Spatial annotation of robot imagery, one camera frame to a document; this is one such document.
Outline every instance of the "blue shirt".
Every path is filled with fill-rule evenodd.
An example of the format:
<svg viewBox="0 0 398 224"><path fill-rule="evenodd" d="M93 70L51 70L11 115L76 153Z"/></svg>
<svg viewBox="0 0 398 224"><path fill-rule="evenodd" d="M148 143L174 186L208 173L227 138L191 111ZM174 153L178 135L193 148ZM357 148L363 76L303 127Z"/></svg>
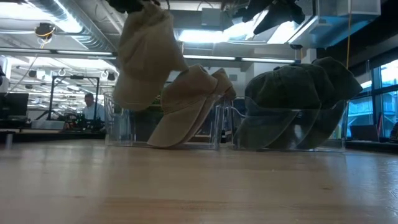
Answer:
<svg viewBox="0 0 398 224"><path fill-rule="evenodd" d="M83 114L85 115L86 119L94 119L94 109L95 109L95 103L93 103L91 106L86 106L83 109ZM97 105L97 118L100 118L102 121L105 121L105 108L103 105Z"/></svg>

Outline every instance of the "window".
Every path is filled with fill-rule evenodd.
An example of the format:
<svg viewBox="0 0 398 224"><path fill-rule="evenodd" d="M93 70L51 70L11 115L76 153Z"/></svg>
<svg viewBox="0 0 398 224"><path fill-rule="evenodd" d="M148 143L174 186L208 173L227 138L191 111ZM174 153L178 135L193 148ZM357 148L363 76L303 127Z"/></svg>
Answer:
<svg viewBox="0 0 398 224"><path fill-rule="evenodd" d="M351 100L348 106L347 137L351 137L350 126L369 125L373 123L373 100L365 97Z"/></svg>
<svg viewBox="0 0 398 224"><path fill-rule="evenodd" d="M398 122L398 91L382 96L384 137L389 138L394 125Z"/></svg>
<svg viewBox="0 0 398 224"><path fill-rule="evenodd" d="M372 90L372 78L371 78L370 72L359 75L355 78L359 82L359 84L361 84L361 86L363 88L362 93Z"/></svg>
<svg viewBox="0 0 398 224"><path fill-rule="evenodd" d="M398 60L381 67L381 82L382 87L398 84Z"/></svg>

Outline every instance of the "wooden tabletop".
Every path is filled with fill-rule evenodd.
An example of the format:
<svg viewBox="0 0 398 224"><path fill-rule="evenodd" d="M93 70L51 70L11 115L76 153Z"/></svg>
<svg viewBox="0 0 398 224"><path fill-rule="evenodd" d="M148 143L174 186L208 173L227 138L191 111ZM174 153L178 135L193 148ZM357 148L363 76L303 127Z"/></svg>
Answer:
<svg viewBox="0 0 398 224"><path fill-rule="evenodd" d="M398 157L15 144L0 223L397 224Z"/></svg>

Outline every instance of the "clear acrylic cap display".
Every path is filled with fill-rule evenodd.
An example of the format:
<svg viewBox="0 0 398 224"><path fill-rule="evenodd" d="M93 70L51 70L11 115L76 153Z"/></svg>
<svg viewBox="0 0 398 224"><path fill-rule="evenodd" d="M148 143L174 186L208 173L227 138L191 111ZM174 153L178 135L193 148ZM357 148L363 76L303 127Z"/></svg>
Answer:
<svg viewBox="0 0 398 224"><path fill-rule="evenodd" d="M226 103L221 96L210 97L215 102L197 133L188 142L171 149L220 148ZM114 102L111 93L104 94L104 104L108 146L152 147L147 141L164 115L160 105L152 105L143 111L125 110Z"/></svg>
<svg viewBox="0 0 398 224"><path fill-rule="evenodd" d="M328 109L261 108L250 98L228 107L233 149L254 151L345 151L347 101Z"/></svg>

